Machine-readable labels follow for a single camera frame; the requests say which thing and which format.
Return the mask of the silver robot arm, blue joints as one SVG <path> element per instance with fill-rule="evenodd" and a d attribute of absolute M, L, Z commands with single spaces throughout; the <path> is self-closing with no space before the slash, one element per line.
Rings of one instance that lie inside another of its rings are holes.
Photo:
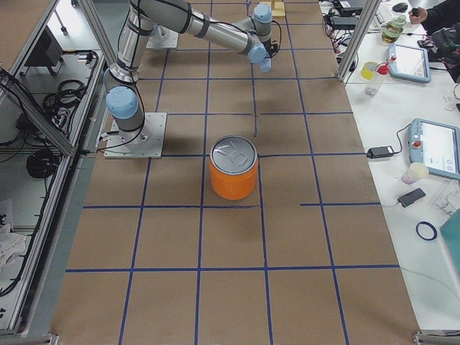
<path fill-rule="evenodd" d="M 146 50 L 168 50 L 178 46 L 178 36 L 189 34 L 246 56 L 266 73 L 279 52 L 280 41 L 272 39 L 272 10 L 258 4 L 252 14 L 234 23 L 217 20 L 198 11 L 187 1 L 130 1 L 119 34 L 115 62 L 104 75 L 107 94 L 124 87 L 115 101 L 134 99 L 134 113 L 140 112 L 136 95 L 139 66 Z"/>

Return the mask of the person's hand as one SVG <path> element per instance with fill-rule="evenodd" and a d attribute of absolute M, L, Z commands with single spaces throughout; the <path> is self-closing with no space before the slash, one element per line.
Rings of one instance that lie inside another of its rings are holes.
<path fill-rule="evenodd" d="M 409 20 L 411 24 L 421 24 L 428 18 L 428 12 L 426 9 L 418 7 L 413 8 L 409 12 Z"/>

